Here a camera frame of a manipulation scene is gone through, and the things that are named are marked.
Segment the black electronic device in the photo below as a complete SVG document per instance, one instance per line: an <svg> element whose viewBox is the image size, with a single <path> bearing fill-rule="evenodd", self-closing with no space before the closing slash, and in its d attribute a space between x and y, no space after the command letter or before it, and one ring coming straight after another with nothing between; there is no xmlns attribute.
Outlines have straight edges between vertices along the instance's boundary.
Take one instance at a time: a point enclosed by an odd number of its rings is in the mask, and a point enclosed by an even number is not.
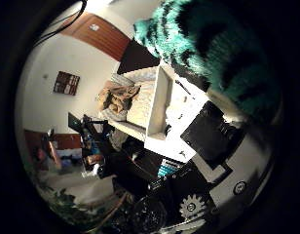
<svg viewBox="0 0 300 234"><path fill-rule="evenodd" d="M242 130L226 123L223 112L208 101L180 137L214 168L233 153L242 135Z"/></svg>
<svg viewBox="0 0 300 234"><path fill-rule="evenodd" d="M70 112L68 112L68 127L79 134L83 132L81 121Z"/></svg>
<svg viewBox="0 0 300 234"><path fill-rule="evenodd" d="M149 183L149 191L132 210L131 222L137 233L153 233L164 226L197 217L207 220L215 208L210 186L196 165L189 161L173 175Z"/></svg>

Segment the fuzzy teal object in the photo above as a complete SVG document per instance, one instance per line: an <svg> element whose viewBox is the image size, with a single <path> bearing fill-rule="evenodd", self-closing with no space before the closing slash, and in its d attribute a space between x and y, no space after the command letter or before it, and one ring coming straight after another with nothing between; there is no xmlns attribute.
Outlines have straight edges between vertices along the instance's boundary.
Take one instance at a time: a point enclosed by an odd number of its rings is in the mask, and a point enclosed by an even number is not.
<svg viewBox="0 0 300 234"><path fill-rule="evenodd" d="M206 79L253 120L275 116L281 92L267 56L252 29L218 1L166 0L134 30L153 56Z"/></svg>

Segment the metal gear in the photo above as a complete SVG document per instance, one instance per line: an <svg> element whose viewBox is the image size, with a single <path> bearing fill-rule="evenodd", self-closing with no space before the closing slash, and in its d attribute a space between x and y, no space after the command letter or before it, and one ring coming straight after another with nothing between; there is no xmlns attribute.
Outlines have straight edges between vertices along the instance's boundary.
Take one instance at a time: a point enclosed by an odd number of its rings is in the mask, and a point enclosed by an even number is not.
<svg viewBox="0 0 300 234"><path fill-rule="evenodd" d="M192 196L188 195L187 198L182 200L179 211L185 219L190 219L205 209L206 202L202 200L202 197L193 194Z"/></svg>

